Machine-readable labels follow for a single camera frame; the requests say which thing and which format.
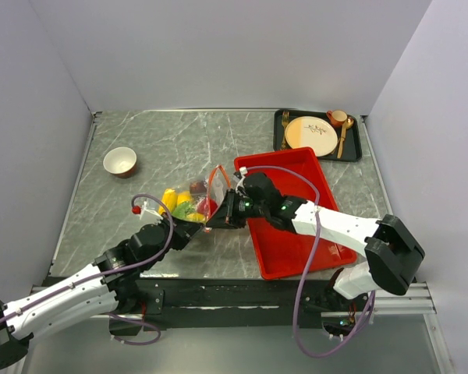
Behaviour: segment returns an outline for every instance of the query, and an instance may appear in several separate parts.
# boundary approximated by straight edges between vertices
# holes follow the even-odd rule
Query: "red plastic container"
[[[272,165],[281,166],[297,172],[309,179],[319,190],[319,205],[338,210],[332,192],[321,166],[311,148],[298,148],[237,157],[234,160],[236,170],[241,167]],[[264,172],[283,195],[300,196],[314,201],[314,191],[297,177],[278,170],[257,170]],[[273,228],[264,218],[248,220],[251,238],[258,258],[260,272],[264,279],[290,277],[303,272],[307,262],[313,236],[296,235]],[[329,269],[353,263],[357,255],[351,249],[321,239],[310,271]]]

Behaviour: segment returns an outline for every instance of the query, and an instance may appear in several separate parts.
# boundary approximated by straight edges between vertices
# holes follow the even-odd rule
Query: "orange cup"
[[[334,127],[341,127],[348,117],[344,111],[327,111],[326,115]]]
[[[107,172],[118,178],[128,178],[137,169],[137,155],[131,148],[121,146],[105,155],[102,165]]]

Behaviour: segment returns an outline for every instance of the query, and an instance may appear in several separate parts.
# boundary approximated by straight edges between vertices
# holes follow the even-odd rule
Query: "yellow pepper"
[[[177,192],[174,189],[166,189],[163,193],[161,201],[166,205],[166,207],[173,212],[177,207]],[[165,212],[163,206],[159,206],[158,213],[162,215]]]
[[[190,195],[190,192],[189,192],[189,191],[181,192],[181,193],[177,196],[177,206],[179,206],[180,204],[182,204],[184,201],[188,201],[188,202],[190,202],[190,203],[193,202],[193,197]]]
[[[186,219],[192,222],[206,222],[206,217],[201,213],[189,213]]]

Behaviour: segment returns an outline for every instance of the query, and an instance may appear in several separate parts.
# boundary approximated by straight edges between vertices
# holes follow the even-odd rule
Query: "white bowl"
[[[110,150],[102,164],[107,172],[118,178],[128,178],[137,169],[137,155],[131,148],[121,146]]]

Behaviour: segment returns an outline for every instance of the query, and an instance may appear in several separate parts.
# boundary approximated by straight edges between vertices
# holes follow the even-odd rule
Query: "fork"
[[[286,127],[288,127],[288,124],[289,124],[289,112],[288,111],[282,112],[281,124],[282,124],[281,150],[287,150],[289,147],[288,147],[288,143],[286,142],[285,131],[286,131]]]

